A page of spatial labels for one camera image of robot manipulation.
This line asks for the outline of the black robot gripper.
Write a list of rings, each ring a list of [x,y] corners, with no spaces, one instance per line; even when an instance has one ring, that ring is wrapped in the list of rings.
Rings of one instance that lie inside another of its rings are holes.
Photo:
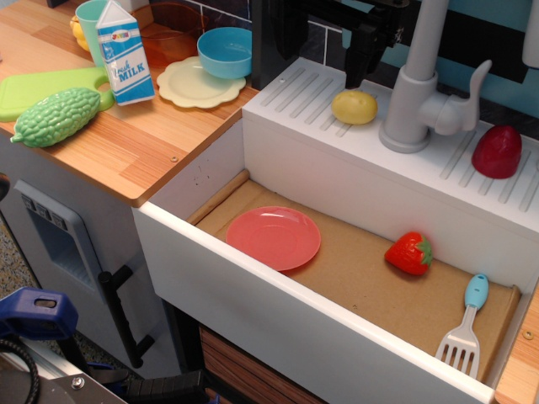
[[[344,1],[344,5],[366,13],[367,21],[376,25],[380,40],[371,44],[370,55],[352,46],[346,51],[345,87],[352,89],[361,85],[366,74],[376,71],[386,48],[411,44],[421,2]]]

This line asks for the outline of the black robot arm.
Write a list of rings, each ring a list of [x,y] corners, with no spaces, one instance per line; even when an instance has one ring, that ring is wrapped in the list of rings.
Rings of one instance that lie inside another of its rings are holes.
[[[345,87],[357,88],[377,70],[387,48],[411,39],[419,1],[255,1],[251,81],[261,90],[295,61],[309,39],[309,19],[350,34]]]

